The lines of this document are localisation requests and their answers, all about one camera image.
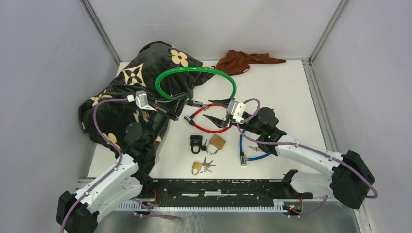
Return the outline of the black padlock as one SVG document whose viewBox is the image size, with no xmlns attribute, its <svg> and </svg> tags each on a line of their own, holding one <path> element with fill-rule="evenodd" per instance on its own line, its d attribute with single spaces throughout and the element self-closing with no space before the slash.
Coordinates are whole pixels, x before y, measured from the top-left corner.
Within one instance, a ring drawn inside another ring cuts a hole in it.
<svg viewBox="0 0 412 233">
<path fill-rule="evenodd" d="M 193 154 L 198 154 L 201 151 L 202 143 L 203 143 L 203 137 L 201 135 L 191 135 L 190 136 L 191 152 Z"/>
</svg>

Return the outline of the blue cable lock keys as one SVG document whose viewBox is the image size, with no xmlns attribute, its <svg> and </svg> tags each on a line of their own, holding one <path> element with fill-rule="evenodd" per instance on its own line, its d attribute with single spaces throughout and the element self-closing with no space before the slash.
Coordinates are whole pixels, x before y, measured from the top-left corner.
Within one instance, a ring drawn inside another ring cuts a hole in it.
<svg viewBox="0 0 412 233">
<path fill-rule="evenodd" d="M 262 152 L 262 150 L 258 147 L 258 146 L 249 146 L 249 148 L 251 148 L 253 151 L 256 151 L 256 152 Z"/>
</svg>

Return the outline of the small brass padlock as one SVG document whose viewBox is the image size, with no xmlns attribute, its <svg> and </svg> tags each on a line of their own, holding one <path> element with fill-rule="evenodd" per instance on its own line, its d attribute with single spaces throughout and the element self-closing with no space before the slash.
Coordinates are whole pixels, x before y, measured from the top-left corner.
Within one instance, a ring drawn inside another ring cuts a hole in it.
<svg viewBox="0 0 412 233">
<path fill-rule="evenodd" d="M 202 163 L 200 162 L 193 162 L 191 173 L 192 175 L 198 175 L 202 170 Z"/>
</svg>

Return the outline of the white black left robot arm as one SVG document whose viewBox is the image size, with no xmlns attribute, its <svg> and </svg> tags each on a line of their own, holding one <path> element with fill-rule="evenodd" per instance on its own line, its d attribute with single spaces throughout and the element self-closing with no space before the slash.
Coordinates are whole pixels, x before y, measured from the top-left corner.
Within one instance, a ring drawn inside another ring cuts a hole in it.
<svg viewBox="0 0 412 233">
<path fill-rule="evenodd" d="M 58 201 L 56 220 L 62 233 L 92 233 L 99 222 L 127 200 L 136 196 L 148 197 L 153 191 L 145 165 L 153 166 L 156 156 L 157 137 L 169 120 L 177 121 L 187 101 L 181 93 L 170 100 L 148 97 L 145 91 L 137 91 L 120 99 L 102 100 L 94 105 L 92 119 L 102 140 L 115 150 L 116 161 L 99 177 L 77 190 L 64 192 Z M 154 118 L 146 127 L 132 122 L 124 130 L 126 146 L 119 147 L 101 131 L 97 123 L 98 108 L 110 102 L 134 103 L 140 110 L 154 111 Z"/>
</svg>

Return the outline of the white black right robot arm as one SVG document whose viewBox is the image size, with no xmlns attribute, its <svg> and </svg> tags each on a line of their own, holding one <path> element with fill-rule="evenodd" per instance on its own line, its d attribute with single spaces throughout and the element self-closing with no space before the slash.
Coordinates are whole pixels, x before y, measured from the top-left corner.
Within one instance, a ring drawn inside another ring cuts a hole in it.
<svg viewBox="0 0 412 233">
<path fill-rule="evenodd" d="M 347 153 L 319 149 L 304 143 L 277 127 L 278 118 L 272 108 L 258 106 L 252 113 L 245 104 L 234 98 L 211 100 L 226 108 L 225 119 L 205 117 L 220 128 L 236 126 L 241 135 L 274 156 L 290 159 L 310 167 L 316 173 L 296 171 L 290 180 L 281 184 L 281 193 L 293 198 L 298 193 L 310 192 L 332 195 L 351 209 L 360 209 L 365 199 L 376 199 L 375 178 L 362 157 L 349 150 Z"/>
</svg>

